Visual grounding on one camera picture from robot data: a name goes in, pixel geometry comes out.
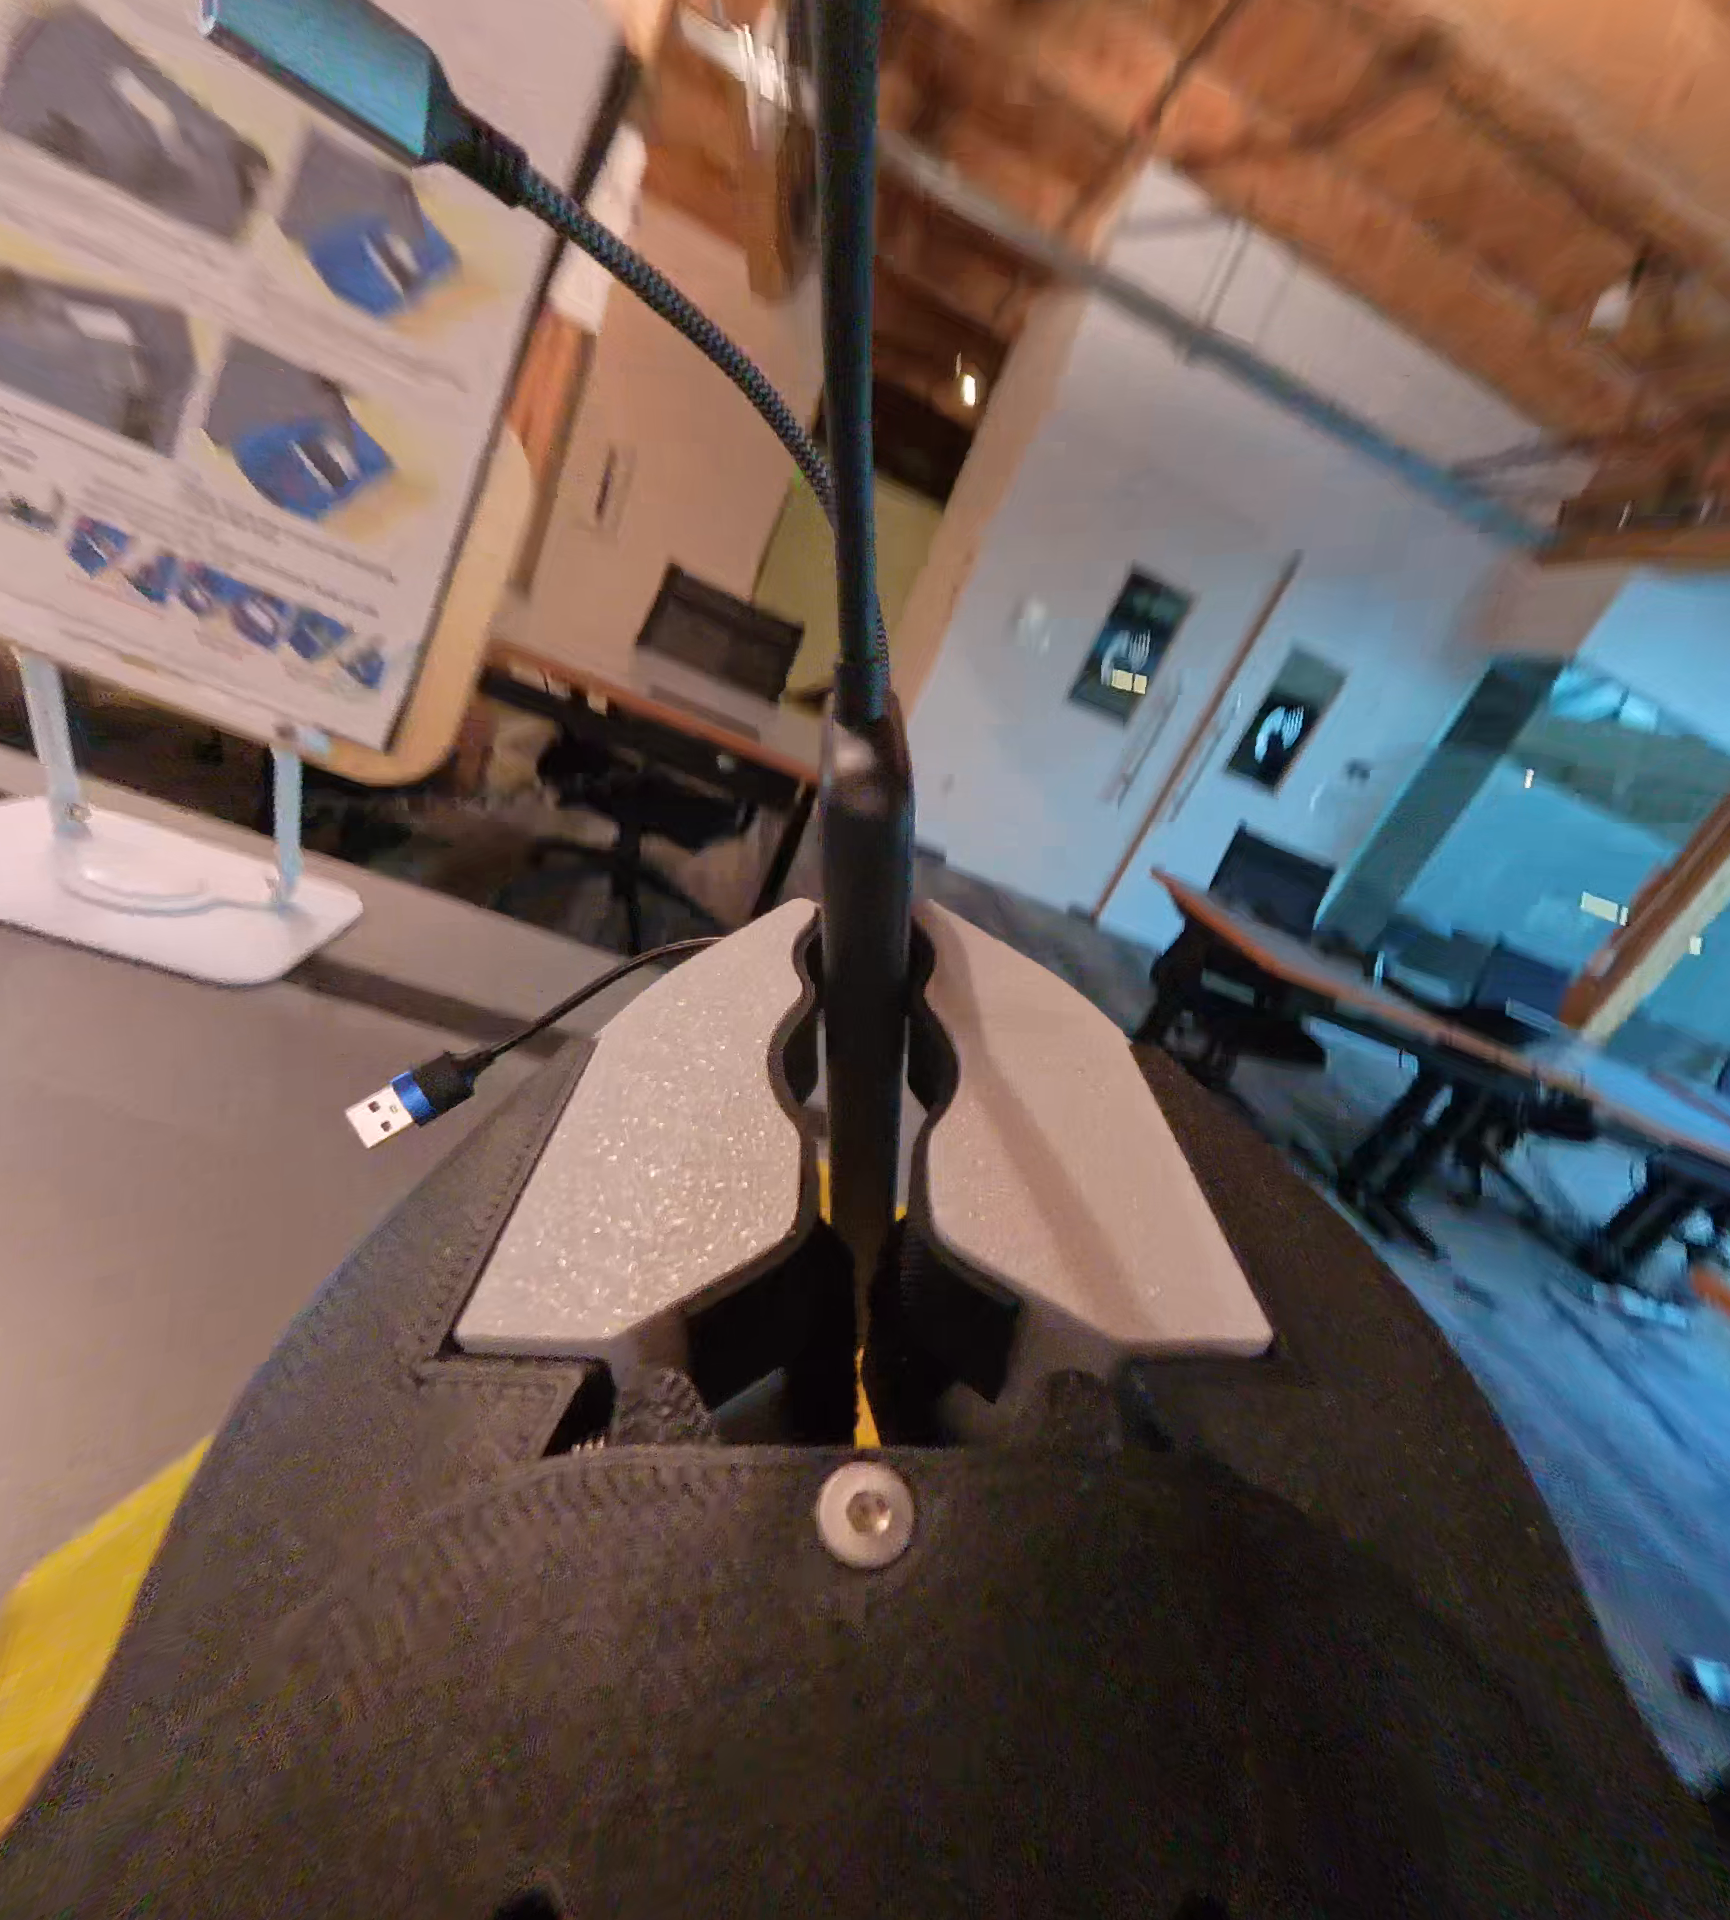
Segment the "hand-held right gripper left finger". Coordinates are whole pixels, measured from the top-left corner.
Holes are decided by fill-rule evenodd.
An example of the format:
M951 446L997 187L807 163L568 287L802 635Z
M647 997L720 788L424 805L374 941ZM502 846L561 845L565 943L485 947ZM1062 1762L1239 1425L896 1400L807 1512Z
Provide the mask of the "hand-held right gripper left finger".
M785 1052L815 931L784 902L602 1029L456 1321L465 1357L682 1366L691 1324L800 1248L819 1194Z

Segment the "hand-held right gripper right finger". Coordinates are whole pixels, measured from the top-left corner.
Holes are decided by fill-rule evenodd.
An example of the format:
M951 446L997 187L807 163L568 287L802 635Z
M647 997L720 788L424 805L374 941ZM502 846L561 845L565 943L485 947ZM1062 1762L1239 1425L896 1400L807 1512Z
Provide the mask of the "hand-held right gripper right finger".
M1264 1357L1262 1303L1125 1034L934 902L911 961L917 1341L941 1366Z

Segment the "black office chair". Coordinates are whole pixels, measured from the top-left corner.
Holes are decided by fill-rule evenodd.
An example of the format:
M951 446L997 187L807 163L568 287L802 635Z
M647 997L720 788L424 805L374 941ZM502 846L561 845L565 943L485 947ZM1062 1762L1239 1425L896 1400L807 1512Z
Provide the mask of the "black office chair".
M700 854L739 841L757 819L757 805L737 793L649 760L629 743L610 732L560 728L535 760L545 793L571 812L587 812L612 825L612 841L587 845L569 837L545 835L523 852L515 876L492 899L492 907L512 919L530 919L548 893L553 874L599 876L608 902L622 914L627 956L667 948L667 941L646 935L646 900L674 909L684 932L678 944L720 939L727 926L667 876L646 852L652 841L672 845L684 854Z

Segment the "long wooden office table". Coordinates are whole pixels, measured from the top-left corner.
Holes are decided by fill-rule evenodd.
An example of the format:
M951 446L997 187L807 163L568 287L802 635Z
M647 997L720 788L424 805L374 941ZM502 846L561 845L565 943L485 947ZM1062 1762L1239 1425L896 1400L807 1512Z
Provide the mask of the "long wooden office table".
M1571 1041L1546 1036L1524 1049L1505 1047L1165 870L1152 876L1178 911L1181 931L1154 967L1142 1045L1163 1045L1190 1017L1204 1036L1190 1068L1206 1087L1222 1087L1244 1052L1235 1041L1213 1038L1218 1020L1321 1025L1412 1060L1412 1084L1331 1171L1333 1194L1362 1222L1435 1255L1435 1242L1407 1212L1407 1199L1490 1123L1512 1125L1524 1136L1554 1123L1562 1141L1584 1133L1586 1141L1617 1141L1646 1159L1637 1194L1581 1239L1575 1261L1599 1279L1632 1272L1707 1203L1730 1212L1730 1111L1715 1099L1673 1091ZM1197 1002L1208 1007L1204 1015L1194 1015Z

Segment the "wooden office desk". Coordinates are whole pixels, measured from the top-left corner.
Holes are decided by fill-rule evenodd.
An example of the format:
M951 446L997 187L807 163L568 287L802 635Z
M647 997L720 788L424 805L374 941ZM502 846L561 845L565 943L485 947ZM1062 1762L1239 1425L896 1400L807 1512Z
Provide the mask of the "wooden office desk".
M478 687L510 707L532 697L595 702L602 711L635 715L723 756L764 766L797 786L815 786L821 779L824 723L818 715L764 702L660 657L641 658L635 648L537 653L496 641L482 660Z

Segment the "white sheet stand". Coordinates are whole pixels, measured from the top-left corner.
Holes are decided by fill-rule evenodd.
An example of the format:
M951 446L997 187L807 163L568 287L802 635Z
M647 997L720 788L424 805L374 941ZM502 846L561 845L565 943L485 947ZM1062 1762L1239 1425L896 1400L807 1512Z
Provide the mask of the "white sheet stand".
M303 765L273 749L271 854L98 809L70 740L61 668L14 653L41 794L0 800L0 924L217 989L275 985L348 935L364 902L307 876Z

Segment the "yellow cloth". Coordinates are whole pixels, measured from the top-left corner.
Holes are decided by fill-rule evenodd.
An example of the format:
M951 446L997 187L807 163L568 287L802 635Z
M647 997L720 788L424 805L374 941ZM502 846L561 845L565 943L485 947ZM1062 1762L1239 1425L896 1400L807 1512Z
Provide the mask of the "yellow cloth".
M209 1440L38 1561L0 1604L0 1840L98 1690Z

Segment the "printed instruction sheet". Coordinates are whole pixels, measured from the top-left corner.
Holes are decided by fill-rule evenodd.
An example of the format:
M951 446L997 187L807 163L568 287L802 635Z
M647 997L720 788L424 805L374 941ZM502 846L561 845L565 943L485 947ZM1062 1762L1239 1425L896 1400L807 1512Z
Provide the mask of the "printed instruction sheet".
M216 11L0 5L0 644L390 754L557 238Z

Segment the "dark phone-symbol wall sign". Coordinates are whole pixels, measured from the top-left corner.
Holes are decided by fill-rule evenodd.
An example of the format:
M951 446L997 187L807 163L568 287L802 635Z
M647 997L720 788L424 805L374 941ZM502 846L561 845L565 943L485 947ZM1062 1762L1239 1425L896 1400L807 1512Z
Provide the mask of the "dark phone-symbol wall sign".
M1345 685L1331 660L1294 646L1237 731L1224 775L1277 793Z
M1067 687L1066 700L1130 725L1195 606L1187 589L1133 568L1125 574Z

